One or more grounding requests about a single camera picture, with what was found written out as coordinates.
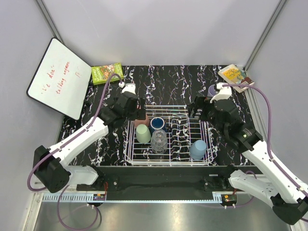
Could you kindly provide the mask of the clear glass tumbler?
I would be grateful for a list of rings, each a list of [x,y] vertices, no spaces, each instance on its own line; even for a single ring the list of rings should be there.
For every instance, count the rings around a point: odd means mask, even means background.
[[[163,154],[167,150],[167,134],[164,130],[155,130],[151,137],[151,148],[155,154]]]

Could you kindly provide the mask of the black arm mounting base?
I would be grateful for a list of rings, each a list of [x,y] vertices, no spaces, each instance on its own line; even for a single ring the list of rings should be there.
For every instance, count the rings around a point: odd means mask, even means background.
[[[212,192],[233,192],[231,166],[99,167],[109,201],[205,200]]]

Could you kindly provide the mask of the lilac plastic cup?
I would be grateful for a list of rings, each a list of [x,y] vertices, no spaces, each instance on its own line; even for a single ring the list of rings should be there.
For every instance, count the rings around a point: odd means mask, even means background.
[[[216,88],[216,84],[209,86],[208,92],[207,92],[208,97],[214,97],[217,93],[218,93],[218,91],[217,91],[217,88]]]

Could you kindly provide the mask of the pink plastic cup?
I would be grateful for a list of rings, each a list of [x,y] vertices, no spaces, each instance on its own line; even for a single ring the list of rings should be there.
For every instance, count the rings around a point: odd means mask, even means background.
[[[141,119],[134,120],[134,127],[137,127],[137,126],[139,126],[141,124],[146,125],[147,127],[149,127],[150,119],[149,119],[147,114],[145,114],[145,115],[146,115],[146,118],[144,120],[141,120]]]

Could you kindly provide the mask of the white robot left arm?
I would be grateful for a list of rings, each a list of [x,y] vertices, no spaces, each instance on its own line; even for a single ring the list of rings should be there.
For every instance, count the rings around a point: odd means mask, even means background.
[[[88,185],[97,191],[103,187],[105,174],[96,166],[72,166],[70,163],[96,140],[107,136],[126,121],[145,119],[145,99],[131,92],[121,93],[111,105],[104,106],[89,123],[63,141],[35,150],[35,176],[51,193],[68,185]]]

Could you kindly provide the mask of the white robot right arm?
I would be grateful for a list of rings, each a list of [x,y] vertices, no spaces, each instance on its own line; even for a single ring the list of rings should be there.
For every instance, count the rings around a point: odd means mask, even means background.
[[[236,167],[229,167],[227,174],[218,179],[222,190],[236,188],[251,194],[269,205],[276,216],[289,225],[303,218],[308,212],[308,185],[268,150],[262,135],[241,120],[232,101],[197,96],[186,108],[190,117],[199,113],[199,120],[213,125],[227,145],[249,159],[269,180],[265,183]]]

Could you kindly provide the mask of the green plastic cup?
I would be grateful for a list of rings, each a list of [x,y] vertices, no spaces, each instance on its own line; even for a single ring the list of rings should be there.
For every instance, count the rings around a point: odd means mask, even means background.
[[[151,140],[149,128],[144,124],[139,124],[136,128],[136,138],[139,143],[149,143]]]

